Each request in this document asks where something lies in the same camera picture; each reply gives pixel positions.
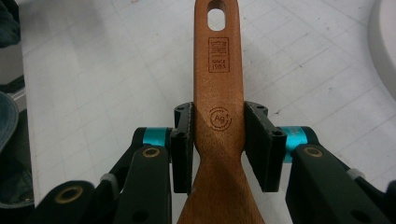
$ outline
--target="wooden utensil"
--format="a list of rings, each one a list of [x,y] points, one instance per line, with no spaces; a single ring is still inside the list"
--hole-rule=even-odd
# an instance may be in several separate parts
[[[213,8],[225,14],[221,31],[207,25]],[[201,163],[178,223],[264,223],[241,163],[245,121],[237,1],[197,0],[194,17],[194,142]]]

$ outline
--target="gray tile floor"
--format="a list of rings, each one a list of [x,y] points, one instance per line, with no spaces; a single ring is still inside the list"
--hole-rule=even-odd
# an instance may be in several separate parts
[[[385,189],[396,179],[396,103],[368,50],[374,2],[240,0],[239,6],[246,100],[269,107],[275,125],[311,126],[327,149]],[[192,100],[194,1],[19,3],[39,202],[67,180],[96,185],[137,127],[173,125],[173,108]],[[210,24],[221,26],[221,14]],[[267,223],[290,223],[283,190],[260,193],[245,168]],[[174,221],[185,199],[174,195]]]

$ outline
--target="circular logo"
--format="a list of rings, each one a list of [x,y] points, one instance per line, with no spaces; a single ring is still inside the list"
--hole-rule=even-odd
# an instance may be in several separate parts
[[[232,121],[226,108],[215,107],[210,110],[210,123],[213,130],[223,132],[230,127]]]

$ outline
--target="wooden spatula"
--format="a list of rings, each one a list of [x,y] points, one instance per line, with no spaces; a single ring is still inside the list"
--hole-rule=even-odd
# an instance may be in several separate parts
[[[212,31],[207,13],[225,14]],[[236,0],[197,0],[194,22],[195,145],[201,163],[178,223],[264,223],[241,164],[245,144]]]

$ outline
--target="white floor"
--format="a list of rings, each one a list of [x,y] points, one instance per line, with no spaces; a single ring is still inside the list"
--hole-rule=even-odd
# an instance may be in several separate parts
[[[173,108],[192,101],[194,1],[19,2],[38,203],[67,180],[97,184],[137,127],[173,126]],[[246,100],[275,125],[311,126],[384,190],[396,179],[396,103],[367,46],[373,4],[239,1]],[[290,223],[284,193],[260,193],[246,167],[266,222]],[[173,198],[174,222],[184,200]]]

